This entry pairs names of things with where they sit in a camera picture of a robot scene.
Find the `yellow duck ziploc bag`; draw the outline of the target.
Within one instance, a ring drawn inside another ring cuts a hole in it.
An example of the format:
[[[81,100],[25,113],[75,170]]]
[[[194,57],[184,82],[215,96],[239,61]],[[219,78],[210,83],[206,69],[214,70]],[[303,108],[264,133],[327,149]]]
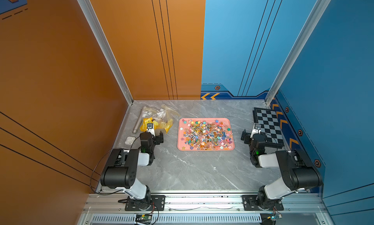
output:
[[[148,125],[152,124],[154,128],[158,128],[159,122],[157,119],[158,111],[151,107],[143,107],[141,113],[140,131],[145,132],[148,130]]]
[[[172,107],[163,104],[157,113],[152,115],[152,122],[156,130],[164,130],[169,132],[175,122],[179,120],[181,115]]]

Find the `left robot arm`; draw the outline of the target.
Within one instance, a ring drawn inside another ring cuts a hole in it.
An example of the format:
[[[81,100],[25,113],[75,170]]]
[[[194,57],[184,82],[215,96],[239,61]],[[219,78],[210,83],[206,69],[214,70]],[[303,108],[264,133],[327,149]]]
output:
[[[118,200],[126,211],[161,210],[165,196],[152,196],[149,186],[141,183],[136,175],[139,166],[150,166],[155,160],[154,150],[164,142],[164,134],[153,135],[143,132],[139,135],[141,146],[137,149],[114,149],[103,168],[100,184],[123,192],[126,199]]]

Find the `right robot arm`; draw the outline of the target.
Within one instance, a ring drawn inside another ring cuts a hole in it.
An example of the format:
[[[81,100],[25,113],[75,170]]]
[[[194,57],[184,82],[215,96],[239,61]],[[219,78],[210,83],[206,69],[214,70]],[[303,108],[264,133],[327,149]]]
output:
[[[281,150],[283,145],[267,142],[265,133],[244,130],[241,140],[248,144],[250,160],[256,168],[278,168],[281,177],[261,186],[257,196],[243,196],[245,207],[259,210],[281,208],[281,200],[290,194],[322,185],[322,176],[302,150]]]

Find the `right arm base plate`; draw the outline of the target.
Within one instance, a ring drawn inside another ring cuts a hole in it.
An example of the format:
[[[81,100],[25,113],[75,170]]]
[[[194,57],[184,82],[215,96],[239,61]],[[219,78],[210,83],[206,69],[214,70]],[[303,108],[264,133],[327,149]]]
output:
[[[242,195],[242,203],[245,211],[283,211],[283,203],[280,199],[270,200],[268,198],[258,198],[257,195]]]

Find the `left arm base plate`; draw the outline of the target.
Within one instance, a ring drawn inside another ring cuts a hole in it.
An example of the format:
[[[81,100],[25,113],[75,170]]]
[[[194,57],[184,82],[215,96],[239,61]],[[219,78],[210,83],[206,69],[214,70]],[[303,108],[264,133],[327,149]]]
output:
[[[145,199],[137,200],[128,197],[126,199],[125,211],[163,211],[165,208],[165,195],[146,196]]]

